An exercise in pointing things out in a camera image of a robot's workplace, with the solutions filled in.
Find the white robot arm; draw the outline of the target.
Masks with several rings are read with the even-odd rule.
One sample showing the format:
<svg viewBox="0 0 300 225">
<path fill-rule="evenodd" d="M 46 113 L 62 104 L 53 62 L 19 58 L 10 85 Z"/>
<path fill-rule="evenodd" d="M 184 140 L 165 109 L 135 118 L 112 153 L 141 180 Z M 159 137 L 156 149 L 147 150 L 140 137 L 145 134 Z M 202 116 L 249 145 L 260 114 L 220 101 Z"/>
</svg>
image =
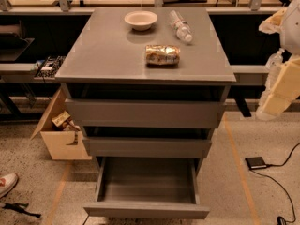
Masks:
<svg viewBox="0 0 300 225">
<path fill-rule="evenodd" d="M 279 33 L 280 48 L 265 64 L 269 70 L 256 116 L 262 120 L 279 117 L 300 96 L 300 0 L 264 20 L 259 30 Z"/>
</svg>

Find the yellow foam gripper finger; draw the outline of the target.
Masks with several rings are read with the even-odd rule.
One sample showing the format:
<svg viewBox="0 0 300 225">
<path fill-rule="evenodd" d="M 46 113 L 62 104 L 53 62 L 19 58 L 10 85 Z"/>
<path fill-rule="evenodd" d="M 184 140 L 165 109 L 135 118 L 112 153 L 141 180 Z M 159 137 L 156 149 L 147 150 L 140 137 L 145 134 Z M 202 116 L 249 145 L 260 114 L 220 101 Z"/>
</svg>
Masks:
<svg viewBox="0 0 300 225">
<path fill-rule="evenodd" d="M 264 121 L 279 117 L 300 96 L 300 56 L 270 68 L 256 116 Z"/>
</svg>

